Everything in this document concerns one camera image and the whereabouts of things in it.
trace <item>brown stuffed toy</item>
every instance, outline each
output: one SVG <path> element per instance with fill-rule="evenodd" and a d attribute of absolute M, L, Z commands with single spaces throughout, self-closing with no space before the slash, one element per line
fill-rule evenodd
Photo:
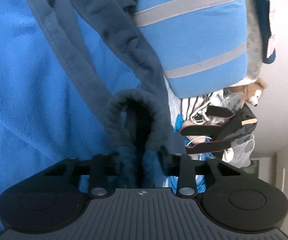
<path fill-rule="evenodd" d="M 264 82 L 262 78 L 258 78 L 257 81 L 245 86 L 239 87 L 228 87 L 227 89 L 233 93 L 242 92 L 244 93 L 243 101 L 241 102 L 244 105 L 244 102 L 248 102 L 253 106 L 257 106 L 257 102 L 263 94 L 264 89 L 267 88 L 267 83 Z"/>

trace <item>ribbed gray surface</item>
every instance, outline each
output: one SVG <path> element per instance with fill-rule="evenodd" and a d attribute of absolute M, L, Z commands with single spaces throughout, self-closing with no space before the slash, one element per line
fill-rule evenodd
<path fill-rule="evenodd" d="M 213 224 L 194 200 L 180 199 L 169 188 L 117 189 L 93 200 L 84 214 L 56 232 L 27 235 L 6 231 L 0 240 L 288 240 L 281 231 L 244 235 Z"/>

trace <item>white cable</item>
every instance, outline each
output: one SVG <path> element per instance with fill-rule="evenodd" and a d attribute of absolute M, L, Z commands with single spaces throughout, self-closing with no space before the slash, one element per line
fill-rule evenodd
<path fill-rule="evenodd" d="M 206 116 L 207 106 L 212 101 L 214 97 L 216 97 L 219 94 L 219 91 L 214 92 L 209 100 L 207 100 L 202 106 L 200 106 L 198 109 L 196 109 L 190 116 L 190 119 L 195 124 L 204 124 L 205 122 L 208 122 L 210 119 Z M 196 115 L 202 115 L 202 120 L 196 121 L 195 116 Z"/>
<path fill-rule="evenodd" d="M 186 146 L 189 146 L 189 145 L 190 145 L 192 142 L 194 142 L 197 138 L 202 138 L 202 137 L 212 140 L 211 137 L 201 135 L 201 136 L 197 136 L 196 138 L 194 138 L 193 140 L 191 140 Z"/>

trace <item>white fabric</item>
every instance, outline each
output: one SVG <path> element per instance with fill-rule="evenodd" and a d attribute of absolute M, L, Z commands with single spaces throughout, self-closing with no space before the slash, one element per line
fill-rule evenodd
<path fill-rule="evenodd" d="M 223 106 L 223 89 L 213 93 L 181 100 L 181 114 L 184 121 L 191 120 L 196 125 L 203 125 L 210 119 L 206 116 L 209 105 Z"/>
<path fill-rule="evenodd" d="M 255 141 L 254 135 L 246 135 L 234 142 L 232 142 L 232 149 L 234 157 L 229 164 L 237 167 L 247 167 L 251 164 L 250 155 L 254 149 Z"/>
<path fill-rule="evenodd" d="M 234 151 L 232 148 L 224 150 L 222 161 L 229 163 L 234 157 Z"/>
<path fill-rule="evenodd" d="M 167 177 L 166 180 L 163 182 L 162 187 L 169 187 L 169 185 L 168 185 L 168 177 Z"/>
<path fill-rule="evenodd" d="M 270 0 L 270 11 L 269 11 L 270 31 L 271 36 L 268 42 L 266 58 L 269 58 L 277 44 L 277 30 L 276 30 L 276 1 Z"/>
<path fill-rule="evenodd" d="M 181 114 L 181 100 L 178 99 L 178 97 L 173 93 L 166 77 L 164 77 L 164 80 L 168 93 L 168 105 L 171 114 L 171 124 L 173 127 L 175 127 L 176 118 L 179 114 Z"/>

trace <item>dark blue fleece strap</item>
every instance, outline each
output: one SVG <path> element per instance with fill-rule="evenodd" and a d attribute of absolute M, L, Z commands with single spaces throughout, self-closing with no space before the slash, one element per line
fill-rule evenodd
<path fill-rule="evenodd" d="M 167 116 L 163 114 L 159 100 L 140 89 L 120 91 L 108 102 L 104 127 L 111 137 L 112 144 L 115 147 L 134 146 L 134 142 L 130 140 L 130 136 L 125 131 L 125 127 L 122 126 L 122 111 L 132 101 L 144 106 L 151 117 L 151 120 L 143 120 L 151 122 L 151 132 L 148 135 L 145 149 L 159 151 L 161 146 L 166 146 L 168 138 L 172 136 L 172 127 Z"/>
<path fill-rule="evenodd" d="M 71 1 L 77 13 L 96 30 L 109 49 L 132 69 L 141 82 L 141 90 L 159 99 L 163 106 L 161 111 L 170 119 L 160 60 L 130 15 L 123 10 L 133 8 L 137 0 Z"/>
<path fill-rule="evenodd" d="M 259 20 L 259 26 L 262 36 L 263 63 L 271 64 L 275 60 L 275 49 L 273 54 L 269 56 L 269 58 L 266 58 L 268 42 L 271 36 L 269 20 L 270 0 L 254 0 L 254 2 L 257 10 L 257 17 Z"/>
<path fill-rule="evenodd" d="M 103 123 L 103 109 L 112 95 L 94 71 L 70 0 L 26 1 L 66 74 Z"/>

